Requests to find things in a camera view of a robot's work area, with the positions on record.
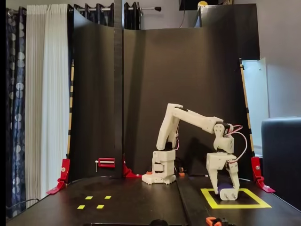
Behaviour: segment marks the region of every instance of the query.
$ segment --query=yellow square outline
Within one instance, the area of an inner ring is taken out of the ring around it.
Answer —
[[[234,205],[224,205],[224,204],[217,204],[216,201],[213,199],[209,192],[214,191],[213,188],[201,188],[201,191],[206,198],[207,202],[211,206],[212,209],[260,209],[260,208],[272,208],[268,205],[264,200],[259,198],[253,192],[246,188],[240,188],[240,192],[244,192],[249,195],[252,199],[254,199],[258,204],[234,204]]]

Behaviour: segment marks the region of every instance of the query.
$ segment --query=small blue object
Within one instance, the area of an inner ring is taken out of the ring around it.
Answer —
[[[233,188],[232,185],[230,184],[220,184],[217,186],[218,194],[220,194],[221,190],[224,188]]]

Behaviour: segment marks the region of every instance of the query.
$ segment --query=cable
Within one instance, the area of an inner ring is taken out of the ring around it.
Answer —
[[[175,148],[174,150],[178,150],[179,149],[179,146],[180,146],[180,141],[179,141],[179,138],[177,137],[177,143],[178,143],[178,145],[177,145],[177,148]]]
[[[180,28],[182,28],[182,25],[183,25],[183,23],[184,23],[184,19],[185,19],[185,1],[183,1],[183,6],[184,6],[184,13],[183,13],[183,20],[182,20],[182,23],[181,23],[181,26],[180,26]]]
[[[228,163],[234,163],[234,162],[237,162],[237,161],[243,156],[243,154],[246,152],[246,149],[247,149],[247,147],[248,147],[248,142],[247,142],[247,140],[246,140],[246,137],[245,137],[241,132],[232,132],[232,133],[238,133],[238,134],[242,135],[242,136],[244,137],[244,139],[245,139],[246,147],[245,147],[244,151],[240,154],[240,156],[239,156],[237,159],[235,159],[235,160],[233,160],[233,161],[227,161]]]
[[[5,206],[5,209],[6,209],[6,210],[10,210],[10,209],[14,208],[14,207],[17,206],[17,205],[23,204],[23,203],[25,203],[25,202],[33,201],[33,200],[37,200],[38,202],[40,201],[39,199],[28,199],[28,200],[19,202],[19,203],[15,204],[15,205],[13,205],[13,206],[11,206],[11,207]]]
[[[241,125],[234,125],[233,127],[239,127],[239,128],[233,130],[233,131],[230,132],[230,133],[225,134],[225,136],[230,135],[230,134],[233,134],[233,133],[236,133],[237,131],[240,131],[240,130],[243,128],[243,126],[241,126]]]

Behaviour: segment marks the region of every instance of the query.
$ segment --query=white curtain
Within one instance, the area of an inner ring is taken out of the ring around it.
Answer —
[[[45,197],[57,185],[67,153],[67,4],[27,6],[26,35],[25,180],[30,199]]]
[[[47,5],[27,6],[25,63],[26,199],[40,198],[42,78]]]
[[[42,86],[42,137],[40,192],[57,185],[66,158],[69,127],[69,64],[67,4],[47,10]]]

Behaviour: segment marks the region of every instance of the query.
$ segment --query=black vertical pole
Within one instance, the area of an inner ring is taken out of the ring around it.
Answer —
[[[123,0],[114,0],[115,178],[123,177]]]

